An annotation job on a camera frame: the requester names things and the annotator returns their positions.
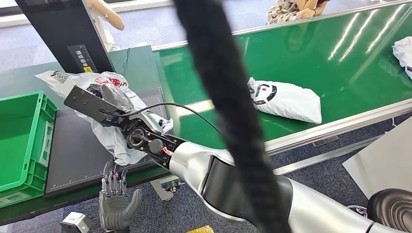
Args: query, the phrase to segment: green bin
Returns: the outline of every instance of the green bin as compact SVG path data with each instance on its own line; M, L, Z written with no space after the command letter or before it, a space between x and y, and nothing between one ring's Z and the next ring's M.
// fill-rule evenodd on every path
M0 208L43 195L55 113L42 91L0 99Z

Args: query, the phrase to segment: person's hand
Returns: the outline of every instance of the person's hand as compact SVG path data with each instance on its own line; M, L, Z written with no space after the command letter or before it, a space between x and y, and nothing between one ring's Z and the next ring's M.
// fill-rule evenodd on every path
M298 13L298 19L312 18L313 16L315 16L315 11L309 8L305 8Z

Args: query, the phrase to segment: conveyor belt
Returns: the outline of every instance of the conveyor belt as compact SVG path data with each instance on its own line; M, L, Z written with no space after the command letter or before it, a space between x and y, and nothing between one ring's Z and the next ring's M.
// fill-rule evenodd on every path
M412 98L412 81L391 48L410 35L411 2L250 30L236 37L250 76L312 89L321 97L326 124ZM163 49L157 52L164 71L163 89L170 90L175 102L195 106L213 121L212 106L198 91L202 86L187 47ZM213 129L196 116L174 112L172 117L180 118L178 136L224 147ZM264 113L259 117L268 141L317 126Z

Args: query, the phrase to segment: plastic bag with logo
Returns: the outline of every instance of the plastic bag with logo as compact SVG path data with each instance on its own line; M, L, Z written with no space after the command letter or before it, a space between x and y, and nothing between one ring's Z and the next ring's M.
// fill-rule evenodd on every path
M46 71L36 75L36 77L45 81L56 94L63 98L66 98L72 88L77 85L102 99L106 91L108 94L106 93L105 98L113 99L107 101L122 103L124 106L121 107L131 108L131 106L134 106L136 110L146 107L146 104L139 96L129 89L126 79L113 72L70 74L60 71ZM111 88L119 88L122 93L110 91ZM76 114L90 122L93 133L100 143L116 157L115 162L117 164L122 166L135 164L145 156L145 153L141 151L127 148L126 140L124 140L119 128L113 126L104 127L84 114L79 112L76 112ZM170 131L173 128L172 119L166 120L151 112L149 114L157 122L163 122L162 128L164 132Z
M290 83L249 79L250 97L255 107L276 116L322 123L321 101L312 90Z
M412 79L412 36L396 41L392 48L400 66L405 68L406 74Z

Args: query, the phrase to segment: black braided cable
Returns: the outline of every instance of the black braided cable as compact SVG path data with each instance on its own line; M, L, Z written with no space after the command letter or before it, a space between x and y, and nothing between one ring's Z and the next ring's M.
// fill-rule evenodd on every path
M263 132L247 86L247 73L219 0L174 0L206 92L220 116L223 140L239 168L262 233L290 233L275 176L267 164Z

